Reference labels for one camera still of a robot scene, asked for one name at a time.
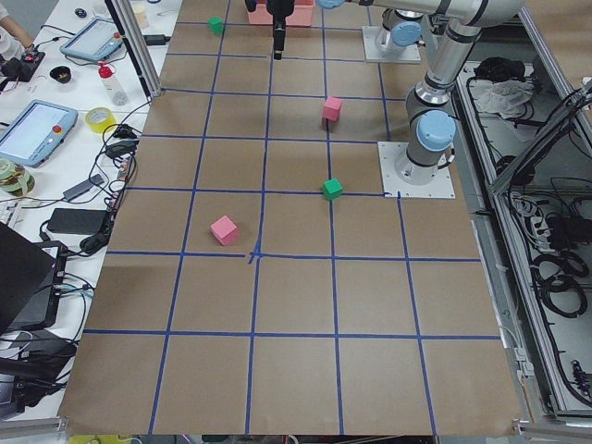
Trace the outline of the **near green cube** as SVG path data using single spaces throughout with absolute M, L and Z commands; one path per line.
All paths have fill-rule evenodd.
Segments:
M 337 178 L 326 180 L 322 185 L 322 193 L 327 201 L 339 198 L 343 193 L 341 182 Z

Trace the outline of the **pink plastic bin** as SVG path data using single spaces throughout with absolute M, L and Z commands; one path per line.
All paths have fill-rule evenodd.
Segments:
M 274 19 L 285 19 L 289 26 L 309 27 L 315 11 L 313 0 L 273 1 L 271 7 L 266 1 L 246 1 L 245 6 L 253 25 L 271 25 Z

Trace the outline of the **clear bottle red cap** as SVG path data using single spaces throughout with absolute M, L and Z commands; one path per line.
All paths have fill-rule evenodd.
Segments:
M 114 105 L 123 106 L 129 101 L 127 94 L 116 78 L 115 72 L 105 62 L 99 63 L 98 75 Z

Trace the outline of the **black power adapter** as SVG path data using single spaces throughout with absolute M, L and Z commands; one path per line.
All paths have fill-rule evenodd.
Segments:
M 60 234 L 96 234 L 106 221 L 106 210 L 56 208 L 50 216 L 47 229 Z

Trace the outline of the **far pink cube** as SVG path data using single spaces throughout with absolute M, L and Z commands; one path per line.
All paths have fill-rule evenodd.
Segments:
M 342 106 L 342 99 L 335 96 L 328 96 L 323 105 L 322 119 L 330 122 L 337 122 L 340 118 Z

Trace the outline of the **far green cube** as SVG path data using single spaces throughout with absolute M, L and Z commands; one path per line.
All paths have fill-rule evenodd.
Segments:
M 221 35 L 224 31 L 224 21 L 220 17 L 208 19 L 208 27 L 214 35 Z

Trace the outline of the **yellow tape roll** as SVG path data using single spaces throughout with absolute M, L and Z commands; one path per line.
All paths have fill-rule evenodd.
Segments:
M 90 130 L 97 134 L 102 134 L 106 130 L 112 130 L 117 120 L 113 112 L 104 106 L 95 107 L 86 113 L 85 123 Z

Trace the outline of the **blue teach pendant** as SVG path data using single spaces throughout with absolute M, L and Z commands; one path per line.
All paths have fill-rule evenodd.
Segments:
M 64 56 L 98 62 L 106 60 L 122 44 L 122 38 L 112 20 L 95 18 L 63 43 L 59 51 Z
M 31 101 L 1 135 L 1 157 L 37 167 L 62 143 L 77 123 L 74 108 Z

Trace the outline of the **near pink cube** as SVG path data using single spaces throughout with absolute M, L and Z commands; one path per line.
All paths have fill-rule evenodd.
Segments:
M 226 215 L 221 216 L 210 225 L 210 231 L 216 240 L 223 246 L 231 245 L 239 237 L 239 228 L 235 222 Z

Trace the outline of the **upper blue teach pendant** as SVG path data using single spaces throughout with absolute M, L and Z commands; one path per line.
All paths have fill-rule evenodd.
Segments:
M 98 62 L 106 60 L 122 44 L 122 38 L 112 20 L 95 18 L 63 43 L 59 51 L 64 56 Z

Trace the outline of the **black laptop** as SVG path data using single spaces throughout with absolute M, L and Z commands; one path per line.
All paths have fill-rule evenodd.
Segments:
M 1 226 L 1 332 L 52 326 L 66 268 L 66 246 L 31 242 Z

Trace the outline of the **black bowl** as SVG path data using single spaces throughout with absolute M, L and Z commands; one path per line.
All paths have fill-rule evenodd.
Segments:
M 54 67 L 49 72 L 50 78 L 60 84 L 67 84 L 72 79 L 71 70 L 66 66 Z

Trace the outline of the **white cloth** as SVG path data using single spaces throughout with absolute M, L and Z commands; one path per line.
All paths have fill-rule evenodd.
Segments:
M 479 112 L 498 114 L 504 119 L 520 117 L 531 100 L 534 86 L 518 80 L 493 83 L 476 98 Z

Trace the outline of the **lower blue teach pendant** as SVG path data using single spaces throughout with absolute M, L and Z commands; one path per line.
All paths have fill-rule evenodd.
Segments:
M 1 135 L 1 157 L 37 167 L 62 143 L 77 123 L 74 108 L 31 101 Z

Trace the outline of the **aluminium frame post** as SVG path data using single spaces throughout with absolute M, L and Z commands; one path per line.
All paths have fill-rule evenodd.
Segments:
M 105 5 L 124 40 L 144 95 L 154 99 L 161 94 L 162 85 L 130 1 L 105 0 Z

